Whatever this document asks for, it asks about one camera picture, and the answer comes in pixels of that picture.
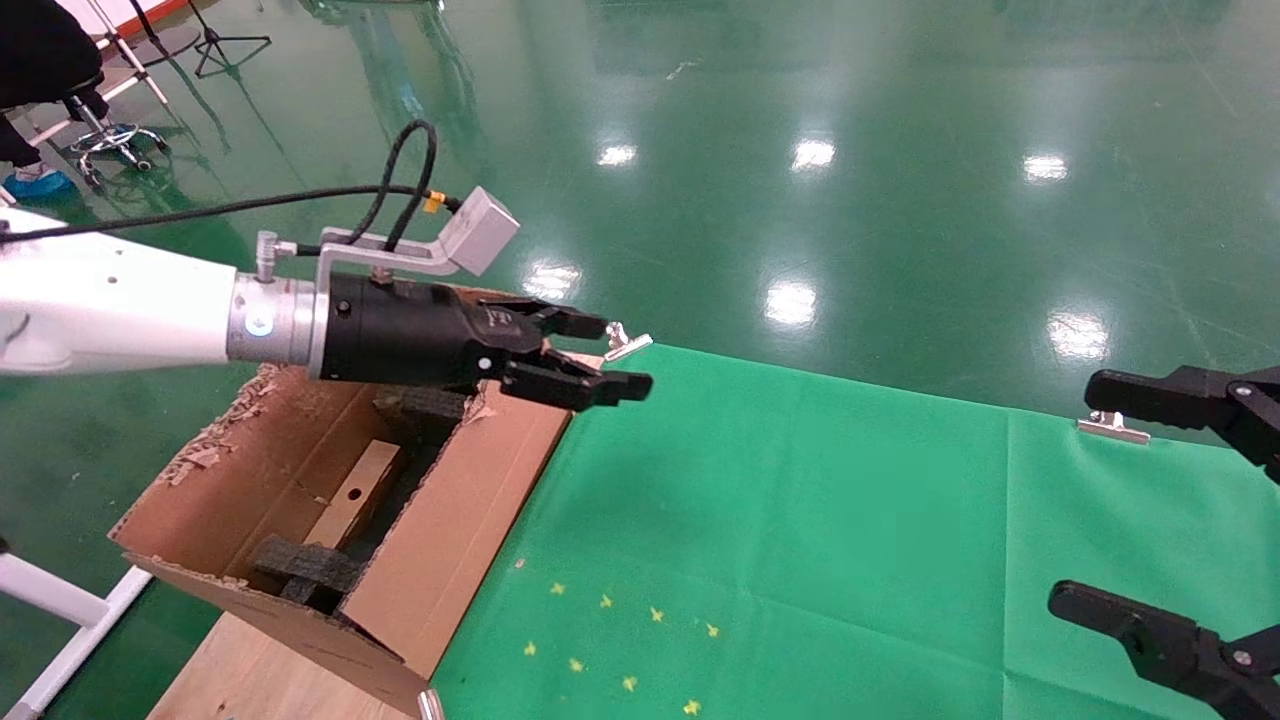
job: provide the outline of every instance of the black cable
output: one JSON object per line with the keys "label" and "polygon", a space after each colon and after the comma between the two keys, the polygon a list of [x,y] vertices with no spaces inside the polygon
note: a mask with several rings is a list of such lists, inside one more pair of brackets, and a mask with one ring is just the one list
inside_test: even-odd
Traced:
{"label": "black cable", "polygon": [[[401,211],[399,218],[397,218],[396,227],[392,228],[392,234],[387,236],[387,246],[384,250],[388,252],[396,250],[396,245],[399,243],[399,236],[404,233],[404,228],[408,225],[410,219],[412,219],[413,211],[417,210],[417,206],[426,196],[426,183],[430,182],[431,170],[435,168],[435,127],[426,120],[417,119],[404,126],[404,128],[399,131],[399,135],[396,136],[396,141],[392,143],[392,151],[387,156],[387,164],[383,167],[383,179],[379,182],[379,187],[389,188],[392,183],[392,174],[396,172],[396,165],[399,163],[401,150],[404,149],[404,142],[410,138],[410,136],[419,129],[426,131],[426,161],[422,163],[422,173],[419,176],[417,187],[410,192],[412,197],[410,197],[408,205],[404,206],[404,210]],[[374,201],[369,205],[369,211],[366,211],[365,217],[356,223],[356,228],[347,238],[348,245],[369,232],[369,228],[374,224],[374,219],[378,218],[378,213],[381,211],[383,201],[385,200],[387,191],[379,191],[378,196],[374,197]]]}
{"label": "black cable", "polygon": [[[404,142],[408,140],[413,132],[419,129],[426,131],[426,159],[422,163],[422,172],[419,176],[417,184],[415,187],[408,187],[403,184],[392,184],[392,174],[396,172],[396,164],[399,161],[401,150],[404,147]],[[257,208],[270,208],[273,205],[287,205],[291,202],[301,202],[305,200],[319,200],[323,197],[339,197],[343,195],[369,195],[374,193],[374,201],[369,206],[369,211],[365,213],[364,219],[356,225],[356,229],[347,237],[346,243],[351,245],[360,236],[369,232],[369,227],[372,225],[374,219],[381,210],[383,202],[387,200],[389,193],[396,195],[408,195],[410,200],[404,205],[399,217],[396,219],[396,225],[392,227],[392,232],[387,236],[387,245],[384,250],[388,252],[394,252],[396,246],[399,243],[401,237],[404,234],[404,229],[408,227],[410,220],[413,219],[413,213],[422,204],[426,197],[428,186],[431,182],[431,172],[435,169],[435,155],[439,141],[435,135],[435,126],[426,120],[413,120],[396,137],[396,142],[392,145],[392,151],[387,156],[387,164],[383,168],[383,177],[378,184],[357,184],[347,187],[329,187],[321,190],[311,190],[306,192],[292,192],[287,195],[274,195],[271,197],[259,197],[256,200],[242,200],[239,202],[228,202],[225,205],[216,205],[214,208],[201,208],[196,210],[183,210],[179,213],[169,213],[166,215],[151,215],[147,218],[136,219],[122,219],[122,220],[106,220],[101,223],[88,223],[83,225],[67,225],[61,228],[51,228],[44,231],[32,231],[24,233],[4,233],[0,232],[0,245],[8,245],[10,242],[26,242],[29,240],[42,240],[49,237],[65,237],[69,234],[81,234],[91,232],[113,232],[127,228],[141,228],[148,225],[161,225],[165,223],[179,223],[186,220],[195,220],[200,218],[210,218],[214,215],[224,215],[228,213],[239,213],[243,210],[253,210]],[[457,213],[462,204],[456,197],[447,197],[444,206],[449,209],[451,213]],[[320,254],[319,247],[314,246],[298,246],[298,255],[303,258],[312,258]]]}
{"label": "black cable", "polygon": [[353,184],[347,187],[325,187],[320,190],[308,190],[306,192],[291,192],[287,195],[273,195],[271,197],[259,197],[255,200],[241,200],[239,202],[228,202],[225,205],[218,205],[214,208],[183,210],[180,213],[169,213],[168,215],[151,215],[148,218],[134,218],[123,220],[105,220],[101,223],[67,225],[63,228],[50,228],[44,231],[0,233],[0,245],[8,245],[10,242],[24,242],[28,240],[42,240],[46,237],[65,237],[69,234],[81,234],[88,232],[113,232],[127,228],[163,225],[165,223],[180,223],[186,220],[196,220],[200,218],[211,218],[214,215],[225,215],[228,213],[239,213],[242,210],[270,208],[273,205],[288,205],[291,202],[301,202],[305,200],[320,200],[324,197],[340,197],[344,195],[370,195],[370,193],[381,193],[383,196],[385,196],[387,193],[413,195],[415,192],[416,188],[403,184],[393,184],[393,186]]}
{"label": "black cable", "polygon": [[435,169],[435,150],[439,141],[435,137],[435,126],[425,120],[413,120],[404,129],[412,133],[413,129],[422,128],[426,131],[426,159],[422,161],[422,172],[417,177],[417,187],[413,188],[413,195],[404,204],[404,209],[401,210],[399,218],[396,218],[396,224],[392,225],[392,232],[387,234],[387,245],[383,247],[387,252],[396,252],[396,246],[399,245],[401,237],[404,236],[404,229],[408,227],[410,220],[413,219],[413,214],[422,205],[422,200],[426,197],[428,183],[431,182],[431,170]]}

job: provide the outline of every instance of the white pole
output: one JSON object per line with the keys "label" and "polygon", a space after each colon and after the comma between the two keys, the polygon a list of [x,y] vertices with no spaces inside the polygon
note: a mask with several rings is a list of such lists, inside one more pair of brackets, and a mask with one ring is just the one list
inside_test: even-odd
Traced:
{"label": "white pole", "polygon": [[106,601],[96,594],[8,552],[0,552],[0,593],[12,594],[82,628],[97,625],[110,610]]}
{"label": "white pole", "polygon": [[67,647],[58,653],[58,657],[49,664],[49,667],[36,678],[36,682],[31,685],[31,689],[22,696],[18,705],[5,714],[4,720],[36,720],[45,714],[49,705],[54,701],[59,692],[67,685],[67,683],[76,675],[81,665],[88,660],[88,656],[93,652],[102,638],[111,632],[115,621],[124,615],[129,605],[137,600],[142,589],[147,587],[147,582],[151,580],[151,574],[146,570],[140,570],[137,568],[129,568],[129,571],[120,578],[116,583],[115,589],[111,594],[106,596],[106,601],[99,601],[108,606],[106,615],[102,616],[99,623],[91,628],[82,628],[76,635],[67,643]]}

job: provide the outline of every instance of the cardboard box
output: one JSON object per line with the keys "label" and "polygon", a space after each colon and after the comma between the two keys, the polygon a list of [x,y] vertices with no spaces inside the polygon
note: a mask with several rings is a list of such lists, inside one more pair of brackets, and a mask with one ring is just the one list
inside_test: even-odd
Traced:
{"label": "cardboard box", "polygon": [[394,441],[375,386],[264,366],[232,410],[111,530],[125,557],[416,715],[426,688],[570,413],[485,383],[425,480],[329,618],[269,592],[251,553],[303,541],[372,439]]}

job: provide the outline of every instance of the cardboard scrap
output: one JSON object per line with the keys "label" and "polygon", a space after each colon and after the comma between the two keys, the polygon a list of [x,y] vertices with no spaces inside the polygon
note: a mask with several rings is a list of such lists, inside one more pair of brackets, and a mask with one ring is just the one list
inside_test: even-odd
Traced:
{"label": "cardboard scrap", "polygon": [[262,413],[261,401],[275,391],[275,377],[283,370],[284,365],[260,365],[257,375],[244,383],[227,413],[200,430],[200,434],[192,438],[161,470],[157,479],[168,482],[170,486],[178,486],[187,479],[192,470],[197,468],[207,470],[216,465],[223,451],[234,452],[236,446],[224,439],[228,429],[246,418],[253,418]]}

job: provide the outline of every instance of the white robotic arm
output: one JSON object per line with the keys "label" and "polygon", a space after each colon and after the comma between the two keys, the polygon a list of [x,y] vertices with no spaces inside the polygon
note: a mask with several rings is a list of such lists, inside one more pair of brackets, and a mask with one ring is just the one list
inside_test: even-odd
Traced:
{"label": "white robotic arm", "polygon": [[[18,209],[20,233],[61,223]],[[0,246],[0,374],[227,363],[236,268],[105,234]]]}
{"label": "white robotic arm", "polygon": [[[548,334],[599,338],[605,322],[531,299],[477,300],[393,270],[480,274],[520,227],[476,188],[439,238],[399,242],[328,228],[315,282],[275,277],[300,246],[259,233],[257,272],[101,233],[14,241],[61,228],[0,209],[0,374],[140,370],[229,360],[305,365],[333,380],[452,386],[481,378],[547,405],[582,410],[644,400],[652,378],[598,372],[549,350]],[[335,263],[370,275],[335,273]]]}

